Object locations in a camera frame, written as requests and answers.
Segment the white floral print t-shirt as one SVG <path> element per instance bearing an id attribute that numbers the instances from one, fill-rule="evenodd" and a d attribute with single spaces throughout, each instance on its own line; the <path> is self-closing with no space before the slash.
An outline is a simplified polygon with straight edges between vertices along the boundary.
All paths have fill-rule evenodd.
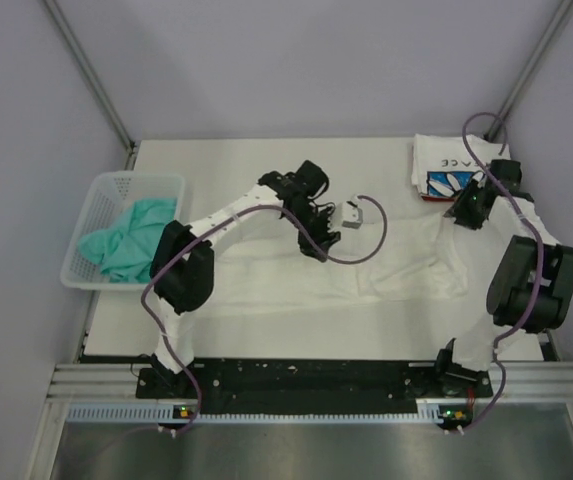
<path id="1" fill-rule="evenodd" d="M 244 236 L 216 260 L 214 291 L 196 315 L 225 318 L 378 301 L 451 299 L 468 290 L 454 228 L 440 214 L 345 230 L 335 262 L 303 255 L 287 221 Z"/>

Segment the teal t-shirt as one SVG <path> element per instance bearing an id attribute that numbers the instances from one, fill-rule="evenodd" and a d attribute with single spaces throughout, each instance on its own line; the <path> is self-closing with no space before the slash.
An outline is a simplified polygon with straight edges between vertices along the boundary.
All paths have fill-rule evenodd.
<path id="1" fill-rule="evenodd" d="M 146 284 L 161 235 L 174 219 L 176 207 L 174 197 L 138 200 L 109 227 L 83 235 L 77 249 L 109 282 Z"/>

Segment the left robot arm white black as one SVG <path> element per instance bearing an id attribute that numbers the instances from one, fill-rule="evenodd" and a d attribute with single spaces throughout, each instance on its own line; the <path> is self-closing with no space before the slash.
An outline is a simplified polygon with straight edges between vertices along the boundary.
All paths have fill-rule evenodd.
<path id="1" fill-rule="evenodd" d="M 216 259 L 245 233 L 286 219 L 298 230 L 300 252 L 325 262 L 341 239 L 331 228 L 334 208 L 315 203 L 329 185 L 324 171 L 306 160 L 294 172 L 262 175 L 247 193 L 200 220 L 173 220 L 164 227 L 141 304 L 160 331 L 151 364 L 169 395 L 182 396 L 192 387 L 193 374 L 186 367 L 194 359 L 191 313 L 214 291 Z"/>

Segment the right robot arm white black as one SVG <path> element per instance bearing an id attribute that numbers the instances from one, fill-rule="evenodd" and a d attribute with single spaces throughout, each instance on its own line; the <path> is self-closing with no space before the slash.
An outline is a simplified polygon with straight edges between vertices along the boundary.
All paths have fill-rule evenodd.
<path id="1" fill-rule="evenodd" d="M 514 160 L 496 159 L 490 173 L 501 183 L 473 177 L 445 216 L 458 226 L 494 234 L 505 246 L 486 295 L 491 320 L 481 320 L 460 338 L 451 339 L 436 359 L 432 380 L 453 396 L 481 380 L 493 356 L 509 344 L 495 338 L 519 324 L 520 334 L 559 328 L 573 295 L 573 247 L 547 232 L 530 194 L 521 190 L 522 171 Z"/>

